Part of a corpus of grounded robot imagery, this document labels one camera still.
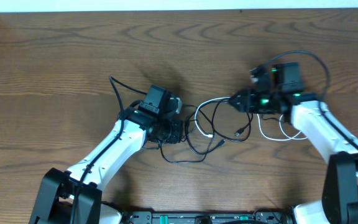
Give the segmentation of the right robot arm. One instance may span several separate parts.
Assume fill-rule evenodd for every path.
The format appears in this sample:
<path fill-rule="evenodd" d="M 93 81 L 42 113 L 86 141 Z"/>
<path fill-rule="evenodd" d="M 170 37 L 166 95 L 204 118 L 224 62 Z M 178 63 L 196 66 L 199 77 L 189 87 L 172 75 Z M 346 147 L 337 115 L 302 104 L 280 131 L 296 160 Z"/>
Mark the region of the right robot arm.
<path fill-rule="evenodd" d="M 321 200 L 293 207 L 293 223 L 358 223 L 358 139 L 318 100 L 306 92 L 299 64 L 280 63 L 268 72 L 250 72 L 254 89 L 228 99 L 236 110 L 252 114 L 280 114 L 304 134 L 328 165 Z"/>

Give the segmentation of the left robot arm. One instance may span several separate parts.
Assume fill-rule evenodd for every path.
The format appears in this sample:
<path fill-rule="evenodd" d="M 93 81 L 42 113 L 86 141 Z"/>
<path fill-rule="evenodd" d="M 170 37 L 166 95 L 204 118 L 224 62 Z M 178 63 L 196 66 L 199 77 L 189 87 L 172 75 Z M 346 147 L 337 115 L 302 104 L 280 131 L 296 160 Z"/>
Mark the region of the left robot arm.
<path fill-rule="evenodd" d="M 66 171 L 50 169 L 43 177 L 30 223 L 120 223 L 122 212 L 102 202 L 103 190 L 147 141 L 176 144 L 183 123 L 175 119 L 181 99 L 152 85 L 144 100 L 133 102 L 111 132 Z"/>

